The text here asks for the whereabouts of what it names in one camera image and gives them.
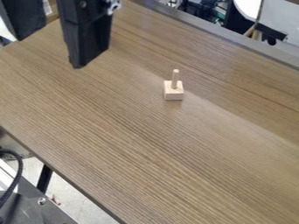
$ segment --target wood grain surface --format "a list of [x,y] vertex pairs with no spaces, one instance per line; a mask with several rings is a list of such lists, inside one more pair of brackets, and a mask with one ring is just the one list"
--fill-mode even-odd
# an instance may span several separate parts
[[299,223],[296,70],[128,1],[87,67],[54,22],[0,69],[0,125],[119,221]]

